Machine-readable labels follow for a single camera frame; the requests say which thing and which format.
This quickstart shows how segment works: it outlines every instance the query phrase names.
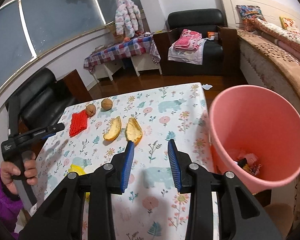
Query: bed headboard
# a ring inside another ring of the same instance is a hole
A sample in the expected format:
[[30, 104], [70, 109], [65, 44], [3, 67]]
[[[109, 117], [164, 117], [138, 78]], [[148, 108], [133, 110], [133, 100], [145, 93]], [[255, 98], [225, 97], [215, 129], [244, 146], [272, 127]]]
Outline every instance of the bed headboard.
[[236, 5], [257, 5], [261, 8], [265, 19], [281, 27], [280, 16], [294, 19], [300, 30], [300, 14], [293, 9], [273, 0], [222, 0], [228, 27], [243, 29], [241, 16]]

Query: small table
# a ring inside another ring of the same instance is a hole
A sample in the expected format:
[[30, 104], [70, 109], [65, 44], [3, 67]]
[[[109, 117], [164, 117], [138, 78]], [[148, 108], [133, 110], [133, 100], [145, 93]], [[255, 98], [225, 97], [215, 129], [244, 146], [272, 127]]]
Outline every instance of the small table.
[[152, 35], [150, 35], [142, 38], [137, 37], [131, 41], [116, 44], [103, 51], [92, 53], [84, 60], [83, 67], [88, 69], [93, 75], [95, 72], [94, 67], [104, 64], [104, 69], [112, 81], [112, 73], [109, 71], [111, 66], [107, 67], [107, 64], [114, 60], [131, 57], [137, 76], [140, 76], [139, 71], [150, 69], [159, 69], [160, 74], [162, 74], [160, 63], [155, 64], [152, 62], [151, 56], [149, 55], [152, 42], [154, 42], [154, 40]]
[[[122, 195], [112, 195], [114, 226], [117, 239], [144, 240], [185, 239], [190, 194], [180, 195], [174, 187], [167, 153], [168, 140], [174, 139], [179, 151], [208, 171], [214, 171], [208, 142], [208, 112], [200, 83], [191, 83], [143, 90], [111, 97], [113, 108], [100, 112], [102, 99], [70, 106], [60, 121], [65, 130], [50, 137], [38, 158], [38, 184], [34, 187], [38, 203], [44, 199], [68, 173], [71, 163], [85, 172], [109, 163], [112, 156], [123, 152], [127, 144], [125, 127], [128, 118], [135, 117], [143, 138], [135, 148], [129, 186]], [[97, 113], [88, 119], [88, 128], [70, 138], [71, 116], [93, 103]], [[106, 142], [103, 134], [112, 118], [120, 115], [122, 131], [116, 140]], [[214, 239], [218, 234], [218, 207], [213, 194]], [[88, 206], [85, 203], [82, 239], [87, 239]], [[161, 230], [153, 235], [153, 223]]]

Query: black leather armchair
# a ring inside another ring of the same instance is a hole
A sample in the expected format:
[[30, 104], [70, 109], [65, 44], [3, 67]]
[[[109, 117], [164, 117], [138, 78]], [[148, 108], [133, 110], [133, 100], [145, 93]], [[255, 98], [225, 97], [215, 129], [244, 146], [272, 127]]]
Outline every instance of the black leather armchair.
[[[169, 14], [167, 22], [171, 31], [154, 35], [154, 41], [161, 57], [160, 65], [163, 75], [191, 76], [225, 74], [223, 39], [228, 37], [225, 35], [225, 29], [228, 28], [224, 28], [224, 18], [220, 10], [198, 9], [173, 12]], [[169, 47], [179, 39], [183, 29], [197, 31], [202, 34], [202, 38], [207, 38], [208, 32], [219, 33], [218, 41], [208, 40], [205, 42], [202, 65], [168, 61]], [[235, 29], [232, 29], [232, 36], [236, 37]], [[238, 53], [239, 50], [237, 54], [234, 55], [237, 59], [239, 58]]]
[[79, 103], [47, 68], [34, 73], [13, 92], [5, 103], [7, 110], [14, 95], [20, 98], [20, 117], [30, 130], [56, 124], [67, 106]]

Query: human hand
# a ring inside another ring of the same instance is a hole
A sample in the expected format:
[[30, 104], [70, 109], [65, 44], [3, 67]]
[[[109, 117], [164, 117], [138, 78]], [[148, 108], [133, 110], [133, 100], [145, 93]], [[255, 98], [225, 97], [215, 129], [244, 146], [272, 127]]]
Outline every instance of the human hand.
[[[37, 179], [37, 168], [35, 166], [35, 154], [32, 153], [31, 155], [31, 160], [26, 161], [24, 163], [25, 166], [25, 177], [27, 179], [27, 183], [31, 186], [35, 185], [38, 183]], [[12, 175], [20, 175], [20, 170], [19, 168], [11, 163], [11, 162], [2, 162], [1, 167], [0, 167], [0, 177], [4, 185], [6, 185], [7, 189], [12, 193], [17, 195], [18, 191], [16, 186], [13, 183], [13, 179], [11, 178]]]

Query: wooden floor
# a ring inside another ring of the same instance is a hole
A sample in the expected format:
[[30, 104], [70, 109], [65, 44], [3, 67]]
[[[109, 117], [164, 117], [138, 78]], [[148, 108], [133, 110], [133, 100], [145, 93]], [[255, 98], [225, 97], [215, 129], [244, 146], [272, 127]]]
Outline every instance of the wooden floor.
[[240, 73], [234, 77], [222, 76], [162, 76], [159, 70], [146, 70], [140, 72], [137, 77], [133, 68], [120, 69], [113, 75], [113, 81], [109, 78], [102, 78], [100, 82], [89, 90], [92, 98], [100, 99], [114, 95], [120, 95], [140, 90], [166, 87], [172, 85], [200, 82], [202, 84], [209, 84], [213, 87], [210, 90], [205, 90], [204, 94], [207, 100], [208, 107], [213, 99], [221, 91], [226, 88], [247, 84], [244, 76]]

